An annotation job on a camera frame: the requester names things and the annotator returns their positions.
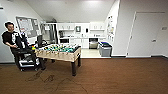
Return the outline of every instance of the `refrigerator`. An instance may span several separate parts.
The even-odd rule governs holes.
[[[58,32],[56,23],[41,24],[40,28],[42,39],[45,40],[47,44],[58,44]]]

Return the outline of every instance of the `microwave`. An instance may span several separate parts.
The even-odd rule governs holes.
[[[69,43],[69,39],[60,39],[60,43]]]

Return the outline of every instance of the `black shirt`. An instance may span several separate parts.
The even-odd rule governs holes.
[[[3,39],[3,43],[5,44],[6,42],[10,43],[11,45],[14,45],[14,43],[12,42],[12,34],[13,33],[17,33],[15,31],[13,31],[12,33],[11,32],[4,32],[2,34],[2,39]]]

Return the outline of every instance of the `ceiling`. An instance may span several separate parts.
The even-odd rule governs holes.
[[[57,22],[104,22],[115,0],[25,0],[40,17]]]

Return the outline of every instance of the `foosball table leg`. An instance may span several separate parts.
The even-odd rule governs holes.
[[[52,62],[52,63],[54,63],[54,62],[55,62],[55,60],[54,60],[54,59],[51,59],[51,62]]]
[[[78,66],[80,67],[81,66],[81,58],[80,58],[80,55],[78,57]]]
[[[76,66],[75,66],[75,62],[71,62],[72,65],[72,76],[76,76]]]
[[[40,65],[41,65],[41,70],[45,70],[45,65],[44,65],[44,60],[43,58],[39,58],[39,61],[40,61]]]

